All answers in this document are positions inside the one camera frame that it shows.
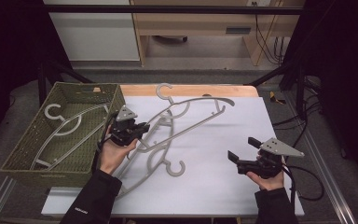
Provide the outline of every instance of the floor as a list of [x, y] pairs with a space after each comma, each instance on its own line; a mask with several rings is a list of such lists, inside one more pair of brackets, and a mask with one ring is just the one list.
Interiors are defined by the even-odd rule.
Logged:
[[[269, 48], [272, 51], [273, 45], [274, 42], [271, 40]], [[220, 80], [229, 80], [227, 81], [228, 84], [244, 84], [249, 80], [265, 75], [268, 71], [277, 67], [276, 64], [270, 63], [266, 58], [259, 66], [253, 66], [249, 54], [245, 50], [244, 43], [241, 37], [238, 36], [190, 36], [187, 42], [183, 42], [181, 39], [155, 36], [151, 39], [145, 66], [140, 66], [137, 62], [74, 63], [74, 66], [84, 76], [95, 81], [109, 80], [116, 83], [128, 83], [129, 80], [131, 83], [158, 83], [161, 81], [171, 83], [223, 83]], [[150, 75], [155, 71], [162, 71], [160, 72], [162, 75]], [[244, 71], [249, 76], [243, 77]], [[293, 93], [290, 91], [280, 92], [277, 87], [279, 81], [280, 77], [275, 77], [258, 87], [260, 96], [265, 99], [272, 123], [289, 119], [294, 115], [293, 108], [288, 104], [290, 99], [294, 97]], [[36, 85], [33, 82], [13, 91], [16, 103], [9, 109], [7, 117], [1, 124], [0, 148], [13, 148], [21, 137], [20, 133], [15, 133], [17, 132], [16, 130], [24, 130], [37, 112], [37, 104], [29, 103], [37, 102], [37, 92], [34, 92], [35, 87]], [[271, 101], [271, 91], [276, 94], [277, 100], [285, 100], [286, 104]], [[307, 96], [312, 96], [312, 94], [310, 91], [306, 92]], [[315, 103], [315, 100], [315, 98], [310, 97], [310, 105]], [[21, 105], [22, 107], [24, 105], [29, 107], [25, 110], [26, 112], [23, 112], [23, 108], [19, 108]], [[334, 134], [331, 133], [328, 122], [322, 112], [322, 110], [317, 109], [310, 115], [307, 131], [297, 146], [303, 148], [308, 155], [311, 153], [310, 145], [312, 143], [316, 144], [318, 151], [322, 151], [323, 159], [328, 166], [327, 169], [331, 171], [336, 180], [334, 183], [337, 184], [338, 193], [342, 194], [344, 202], [350, 208], [349, 214], [355, 218], [355, 221], [339, 218], [337, 215], [339, 209], [337, 210], [336, 208], [342, 204], [337, 204], [337, 201], [334, 201], [334, 192], [331, 194], [328, 189], [327, 193], [318, 202], [302, 201], [306, 215], [300, 218], [300, 222], [358, 223], [358, 168], [353, 161], [340, 158], [337, 141]], [[300, 127], [304, 126], [298, 123], [298, 120], [294, 120], [287, 126], [277, 127], [275, 131], [279, 139], [288, 144], [293, 144], [300, 135]], [[7, 136], [6, 141], [1, 141], [1, 136]], [[0, 164], [4, 162], [8, 152], [9, 150], [0, 150]], [[291, 163], [293, 165], [304, 165], [315, 174], [318, 174], [318, 168], [310, 157], [303, 161], [292, 160]], [[312, 176], [302, 173], [296, 173], [296, 176], [298, 177], [297, 186], [301, 189], [303, 195], [315, 197], [319, 194], [320, 186]], [[0, 174], [0, 184], [4, 178]], [[27, 204], [23, 200], [24, 196], [29, 202], [34, 203]], [[7, 205], [2, 210], [1, 217], [24, 218], [33, 214], [33, 218], [48, 219], [40, 216], [40, 207], [43, 206], [43, 200], [40, 200], [40, 198], [46, 198], [45, 189], [27, 189], [21, 185], [16, 185], [12, 195], [7, 200]], [[242, 223], [252, 223], [252, 220], [243, 220]]]

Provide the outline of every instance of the black sleeve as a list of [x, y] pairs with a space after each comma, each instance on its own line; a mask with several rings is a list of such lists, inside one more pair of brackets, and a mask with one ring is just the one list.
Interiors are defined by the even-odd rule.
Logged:
[[60, 223], [108, 223], [120, 188], [120, 180], [101, 170], [96, 170]]
[[255, 194], [258, 207], [256, 224], [297, 224], [295, 211], [289, 202], [286, 190], [262, 189]]

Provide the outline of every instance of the green basket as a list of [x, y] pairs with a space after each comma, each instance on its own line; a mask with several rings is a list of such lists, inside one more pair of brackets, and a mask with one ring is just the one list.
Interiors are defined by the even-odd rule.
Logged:
[[[60, 107], [50, 106], [48, 116], [51, 118], [48, 118], [45, 109], [52, 104]], [[103, 104], [107, 104], [106, 108], [97, 106]], [[106, 118], [124, 104], [118, 84], [57, 82], [0, 171], [28, 186], [83, 187], [95, 167], [97, 143], [106, 125]], [[81, 122], [78, 122], [76, 115], [95, 106], [98, 108], [82, 115]], [[57, 119], [58, 116], [62, 116], [67, 123], [62, 125], [62, 119]], [[56, 135], [46, 144], [54, 133], [68, 134]], [[75, 147], [54, 168], [48, 168]]]

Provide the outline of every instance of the person's arm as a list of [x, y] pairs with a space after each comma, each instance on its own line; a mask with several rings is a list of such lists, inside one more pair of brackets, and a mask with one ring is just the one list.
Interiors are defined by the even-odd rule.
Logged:
[[136, 147], [136, 143], [137, 139], [127, 147], [119, 147], [111, 140], [103, 144], [100, 169], [77, 195], [61, 224], [109, 223], [113, 203], [121, 188], [121, 181], [112, 177], [112, 173]]
[[284, 188], [283, 172], [269, 179], [263, 179], [252, 172], [248, 172], [246, 175], [260, 187], [260, 191], [255, 194], [258, 207], [256, 224], [298, 223]]

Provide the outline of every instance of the human hand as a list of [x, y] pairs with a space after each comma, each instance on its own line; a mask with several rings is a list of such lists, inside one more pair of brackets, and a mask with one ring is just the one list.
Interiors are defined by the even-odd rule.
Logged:
[[128, 146], [121, 147], [115, 144], [111, 139], [105, 141], [101, 153], [100, 169], [111, 175], [123, 162], [126, 155], [129, 154], [131, 150], [136, 148], [137, 142], [138, 139], [134, 139]]
[[273, 190], [273, 189], [281, 189], [284, 187], [283, 184], [283, 171], [280, 171], [274, 177], [270, 177], [268, 179], [263, 179], [259, 175], [248, 172], [246, 175], [255, 182], [260, 189]]

